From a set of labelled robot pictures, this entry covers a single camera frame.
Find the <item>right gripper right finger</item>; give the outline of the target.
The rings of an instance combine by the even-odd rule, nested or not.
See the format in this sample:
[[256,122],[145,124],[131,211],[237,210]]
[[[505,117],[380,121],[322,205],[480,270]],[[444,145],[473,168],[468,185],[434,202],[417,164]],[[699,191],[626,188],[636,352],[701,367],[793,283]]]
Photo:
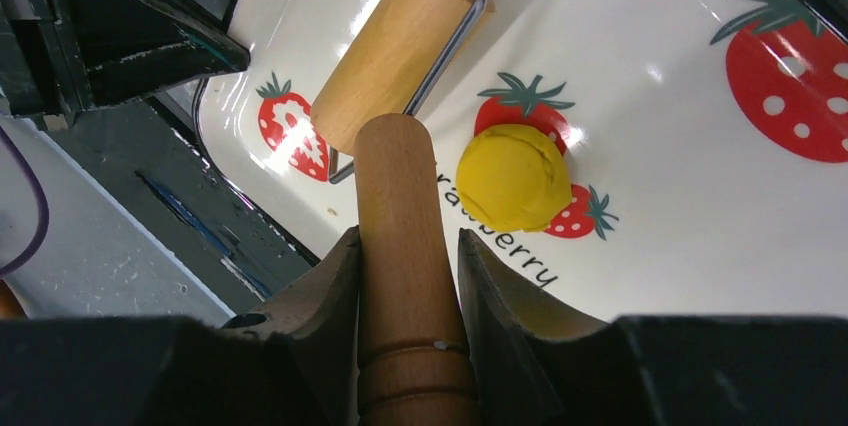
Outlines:
[[843,425],[847,322],[598,320],[506,266],[472,230],[458,277],[487,425]]

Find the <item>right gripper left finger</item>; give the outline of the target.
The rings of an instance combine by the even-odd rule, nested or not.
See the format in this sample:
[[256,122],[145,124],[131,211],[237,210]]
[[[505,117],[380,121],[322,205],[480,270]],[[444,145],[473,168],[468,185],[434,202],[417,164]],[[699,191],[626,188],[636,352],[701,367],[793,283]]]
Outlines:
[[361,242],[220,327],[186,316],[5,320],[5,425],[351,425]]

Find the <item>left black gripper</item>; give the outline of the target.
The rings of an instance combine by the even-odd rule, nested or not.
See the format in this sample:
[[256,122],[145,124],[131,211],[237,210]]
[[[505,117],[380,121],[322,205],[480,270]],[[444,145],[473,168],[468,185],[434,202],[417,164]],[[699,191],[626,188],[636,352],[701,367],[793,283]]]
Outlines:
[[250,64],[194,0],[76,0],[76,32],[65,0],[1,0],[2,114],[74,119]]

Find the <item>wooden roller with handle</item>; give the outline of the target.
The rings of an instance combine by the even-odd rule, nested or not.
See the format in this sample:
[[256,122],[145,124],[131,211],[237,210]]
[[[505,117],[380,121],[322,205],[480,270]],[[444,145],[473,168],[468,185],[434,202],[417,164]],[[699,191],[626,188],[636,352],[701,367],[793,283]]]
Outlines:
[[477,425],[475,375],[416,118],[486,0],[380,0],[313,102],[352,159],[362,248],[357,340],[364,425]]

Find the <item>yellow dough lump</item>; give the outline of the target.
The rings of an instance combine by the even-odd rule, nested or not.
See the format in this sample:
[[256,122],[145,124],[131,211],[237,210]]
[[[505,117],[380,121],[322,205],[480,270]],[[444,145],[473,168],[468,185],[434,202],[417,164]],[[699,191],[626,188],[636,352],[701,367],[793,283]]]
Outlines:
[[474,136],[457,165],[455,188],[462,208],[495,232],[542,231],[573,198],[555,142],[522,124]]

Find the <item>white strawberry tray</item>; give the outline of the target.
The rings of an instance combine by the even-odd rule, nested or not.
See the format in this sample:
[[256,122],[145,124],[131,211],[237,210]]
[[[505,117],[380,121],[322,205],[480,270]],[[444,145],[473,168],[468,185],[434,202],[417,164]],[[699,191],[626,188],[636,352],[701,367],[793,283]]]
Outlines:
[[[380,0],[238,0],[242,73],[209,80],[199,137],[227,181],[323,256],[357,220],[309,124]],[[600,319],[847,312],[847,38],[808,0],[492,0],[420,113],[445,236]],[[478,129],[519,120],[564,150],[571,205],[495,232],[460,204]]]

